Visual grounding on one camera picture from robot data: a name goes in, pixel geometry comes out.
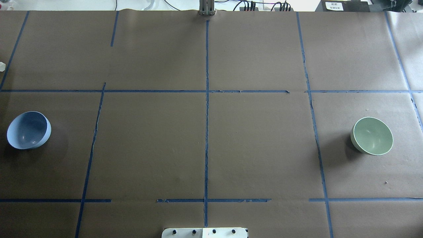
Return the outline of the white pedestal column with base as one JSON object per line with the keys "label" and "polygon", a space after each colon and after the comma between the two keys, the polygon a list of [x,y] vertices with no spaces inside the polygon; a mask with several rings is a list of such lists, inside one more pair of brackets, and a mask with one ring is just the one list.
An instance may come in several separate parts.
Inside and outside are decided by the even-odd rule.
{"label": "white pedestal column with base", "polygon": [[166,228],[162,238],[248,238],[243,227]]}

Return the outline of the black box with label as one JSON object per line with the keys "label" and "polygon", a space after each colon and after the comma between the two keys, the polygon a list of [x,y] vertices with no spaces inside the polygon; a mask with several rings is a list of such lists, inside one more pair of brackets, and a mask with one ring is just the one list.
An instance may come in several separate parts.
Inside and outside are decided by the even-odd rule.
{"label": "black box with label", "polygon": [[315,12],[370,12],[367,1],[320,0]]}

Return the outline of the aluminium frame post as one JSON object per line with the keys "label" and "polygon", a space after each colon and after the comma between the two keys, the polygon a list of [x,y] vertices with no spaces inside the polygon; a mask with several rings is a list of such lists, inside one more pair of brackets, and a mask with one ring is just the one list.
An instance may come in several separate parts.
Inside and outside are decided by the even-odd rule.
{"label": "aluminium frame post", "polygon": [[215,0],[199,0],[200,16],[213,16],[215,13]]}

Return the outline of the blue bowl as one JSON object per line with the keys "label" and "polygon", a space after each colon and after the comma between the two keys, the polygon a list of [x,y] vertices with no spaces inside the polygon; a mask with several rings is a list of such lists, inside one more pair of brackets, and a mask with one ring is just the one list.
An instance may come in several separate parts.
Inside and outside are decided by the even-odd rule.
{"label": "blue bowl", "polygon": [[51,136],[51,123],[42,113],[28,111],[18,115],[7,129],[7,141],[20,150],[35,149]]}

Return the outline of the green bowl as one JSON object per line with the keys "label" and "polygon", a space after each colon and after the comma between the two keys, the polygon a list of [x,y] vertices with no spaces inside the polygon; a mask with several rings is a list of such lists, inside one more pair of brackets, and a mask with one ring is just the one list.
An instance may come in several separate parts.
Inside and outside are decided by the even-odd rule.
{"label": "green bowl", "polygon": [[393,147],[390,128],[374,117],[364,117],[356,121],[350,131],[350,140],[355,149],[366,155],[385,155]]}

